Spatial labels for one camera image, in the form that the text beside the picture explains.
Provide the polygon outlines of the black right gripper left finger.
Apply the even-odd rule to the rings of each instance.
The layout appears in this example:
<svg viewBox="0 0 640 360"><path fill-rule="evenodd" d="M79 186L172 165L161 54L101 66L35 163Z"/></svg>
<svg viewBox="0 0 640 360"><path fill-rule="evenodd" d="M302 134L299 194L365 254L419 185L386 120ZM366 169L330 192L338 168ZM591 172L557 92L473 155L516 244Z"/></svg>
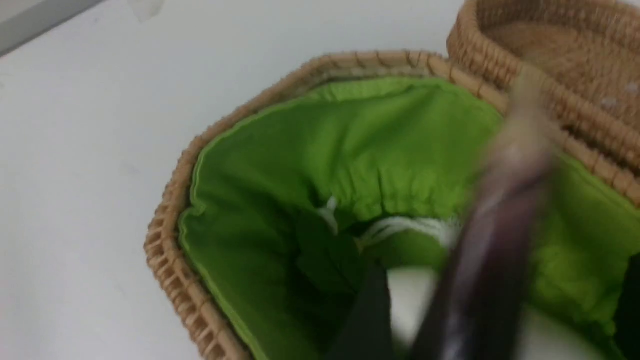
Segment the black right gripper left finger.
<svg viewBox="0 0 640 360"><path fill-rule="evenodd" d="M387 270L379 263L366 272L352 310L325 355L327 360L394 360L391 297Z"/></svg>

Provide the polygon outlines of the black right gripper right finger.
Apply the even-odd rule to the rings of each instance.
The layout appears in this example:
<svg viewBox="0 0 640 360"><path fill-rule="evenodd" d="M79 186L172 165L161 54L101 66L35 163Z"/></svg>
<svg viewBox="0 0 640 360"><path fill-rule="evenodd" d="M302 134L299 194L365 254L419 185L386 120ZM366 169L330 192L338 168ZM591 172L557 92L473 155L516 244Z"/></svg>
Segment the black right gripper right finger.
<svg viewBox="0 0 640 360"><path fill-rule="evenodd" d="M640 358L640 254L628 258L614 313L614 342L627 360Z"/></svg>

